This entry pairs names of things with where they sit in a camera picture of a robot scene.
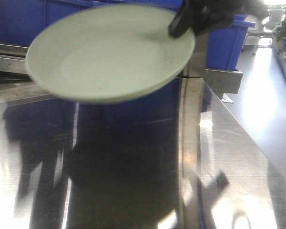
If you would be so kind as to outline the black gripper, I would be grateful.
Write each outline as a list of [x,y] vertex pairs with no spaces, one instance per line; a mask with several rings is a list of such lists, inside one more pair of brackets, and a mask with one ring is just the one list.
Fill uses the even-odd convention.
[[197,36],[227,28],[236,14],[252,15],[263,20],[268,16],[268,11],[261,0],[183,0],[168,26],[168,33],[171,37],[180,37],[191,26]]

